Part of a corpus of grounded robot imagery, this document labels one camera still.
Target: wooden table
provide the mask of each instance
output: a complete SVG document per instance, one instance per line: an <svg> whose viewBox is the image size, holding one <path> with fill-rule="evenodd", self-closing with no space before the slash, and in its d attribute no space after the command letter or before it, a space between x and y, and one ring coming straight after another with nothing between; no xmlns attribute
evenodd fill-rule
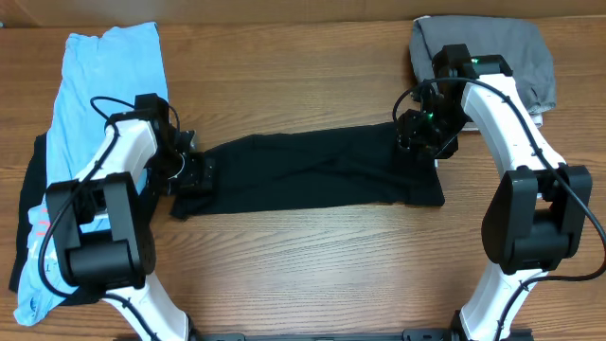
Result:
<svg viewBox="0 0 606 341"><path fill-rule="evenodd" d="M535 21L556 64L558 108L542 132L594 179L591 208L606 222L606 18ZM413 83L411 22L161 27L170 102L204 148L253 133L296 133L386 122ZM14 260L19 190L36 135L50 124L64 41L102 28L0 30L0 277ZM185 223L157 208L156 271L202 332L399 332L446 327L487 258L480 225L498 175L478 134L440 162L442 208L347 206L213 215ZM585 274L603 250L587 224L558 274ZM515 325L539 340L606 333L606 279L544 283ZM107 340L132 330L109 305L58 308L19 326L0 292L0 339Z"/></svg>

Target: gray cloth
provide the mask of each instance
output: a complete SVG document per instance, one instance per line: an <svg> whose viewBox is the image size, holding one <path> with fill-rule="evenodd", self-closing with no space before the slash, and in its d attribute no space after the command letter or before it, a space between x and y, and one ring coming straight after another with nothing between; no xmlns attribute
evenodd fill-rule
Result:
<svg viewBox="0 0 606 341"><path fill-rule="evenodd" d="M465 44L472 56L502 55L513 70L522 103L537 125L556 107L553 58L541 32L524 20L447 15L415 21L410 56L418 81L432 79L432 58L445 45Z"/></svg>

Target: black mounting base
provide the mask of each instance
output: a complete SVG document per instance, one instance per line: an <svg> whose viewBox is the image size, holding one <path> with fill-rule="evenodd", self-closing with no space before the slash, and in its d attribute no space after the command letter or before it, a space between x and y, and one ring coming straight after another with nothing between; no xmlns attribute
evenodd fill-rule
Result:
<svg viewBox="0 0 606 341"><path fill-rule="evenodd" d="M402 341L472 341L450 329L404 330ZM511 331L504 341L534 341L531 330Z"/></svg>
<svg viewBox="0 0 606 341"><path fill-rule="evenodd" d="M120 338L115 341L139 340ZM192 335L188 341L464 341L449 329L410 329L399 333L300 334L244 336L241 333ZM505 341L534 341L531 331L513 331Z"/></svg>

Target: folded clothing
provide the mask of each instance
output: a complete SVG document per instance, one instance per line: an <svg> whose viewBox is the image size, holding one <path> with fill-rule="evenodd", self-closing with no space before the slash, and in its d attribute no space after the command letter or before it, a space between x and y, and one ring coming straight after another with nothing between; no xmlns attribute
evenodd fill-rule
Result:
<svg viewBox="0 0 606 341"><path fill-rule="evenodd" d="M465 44L472 56L502 55L522 103L538 126L556 107L553 58L536 25L519 19L446 15L413 24L410 58L418 81L434 78L432 59L445 45Z"/></svg>
<svg viewBox="0 0 606 341"><path fill-rule="evenodd" d="M45 136L45 155L37 153L30 162L30 168L34 164L40 167L41 162L44 162L40 160L45 157L45 186L41 191L52 183L72 179L91 161L104 139L105 120L91 108L91 97L109 96L133 102L136 95L146 93L156 93L161 98L168 99L160 41L154 23L128 28L115 27L101 38L71 34L65 47L62 83L55 100L52 124ZM108 115L125 109L120 104L107 101L100 101L98 106ZM35 147L39 148L40 145L38 140ZM32 172L36 172L37 175L32 176L39 183L41 172L27 171L28 174ZM138 190L145 186L146 180L143 174L136 185ZM30 188L30 185L24 184L20 210L22 207L27 209L32 204L29 198L24 198L31 190L26 188ZM36 188L32 191L38 199L39 190ZM40 244L49 226L45 197L42 203L38 202L37 206L28 211L27 216L31 227L25 223L19 224L17 261L10 287L14 288L15 277L20 274L19 306L14 316L19 324L31 326L42 320L64 298L52 295L43 286L38 274ZM95 219L90 224L80 226L82 233L108 228L107 219ZM28 252L24 263L23 255L26 252L23 250L23 236L26 233ZM63 292L74 293L75 298L80 296L77 288L63 281L52 240L45 254L45 266L46 276L53 286ZM67 303L78 302L76 299Z"/></svg>
<svg viewBox="0 0 606 341"><path fill-rule="evenodd" d="M205 152L216 162L210 196L177 196L177 218L211 213L402 202L442 206L433 160L396 150L393 123L303 134L250 135Z"/></svg>

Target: wood grain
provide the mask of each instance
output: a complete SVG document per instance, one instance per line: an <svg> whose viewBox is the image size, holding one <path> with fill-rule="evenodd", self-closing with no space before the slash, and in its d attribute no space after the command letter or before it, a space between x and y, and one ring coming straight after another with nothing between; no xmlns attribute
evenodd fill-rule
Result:
<svg viewBox="0 0 606 341"><path fill-rule="evenodd" d="M606 217L606 19L542 19L558 82L543 134L594 179ZM411 22L161 27L171 103L202 146L252 133L295 133L386 122L412 84ZM14 258L17 203L34 137L49 126L73 29L0 31L0 278ZM78 32L100 34L101 28ZM498 176L478 134L438 170L442 208L346 206L211 215L181 223L170 198L156 210L156 271L203 332L400 332L447 326L486 264L480 225ZM596 269L603 250L586 226L559 274ZM605 279L544 283L515 320L538 340L597 340L606 332ZM109 305L58 308L25 328L0 292L0 339L91 340L132 333Z"/></svg>
<svg viewBox="0 0 606 341"><path fill-rule="evenodd" d="M606 3L602 0L0 0L0 3L3 1L17 2L42 27L127 26L146 21L164 25L389 21L442 14L518 18L606 14Z"/></svg>
<svg viewBox="0 0 606 341"><path fill-rule="evenodd" d="M0 0L0 23L5 27L38 26L16 0Z"/></svg>

